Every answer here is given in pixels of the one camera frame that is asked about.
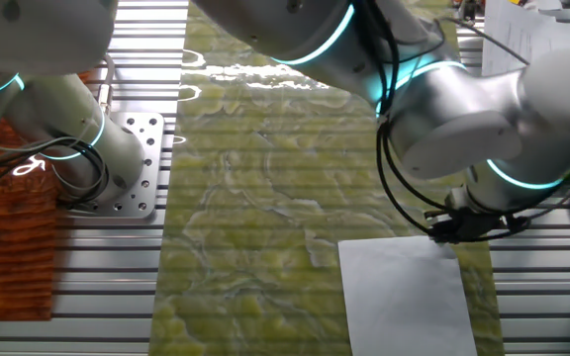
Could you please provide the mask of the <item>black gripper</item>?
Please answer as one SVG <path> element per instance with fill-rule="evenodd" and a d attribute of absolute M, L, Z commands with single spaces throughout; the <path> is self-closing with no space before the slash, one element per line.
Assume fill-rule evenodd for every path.
<path fill-rule="evenodd" d="M 478 242 L 496 229 L 501 217 L 468 209 L 430 212 L 430 238 L 437 243 Z"/>

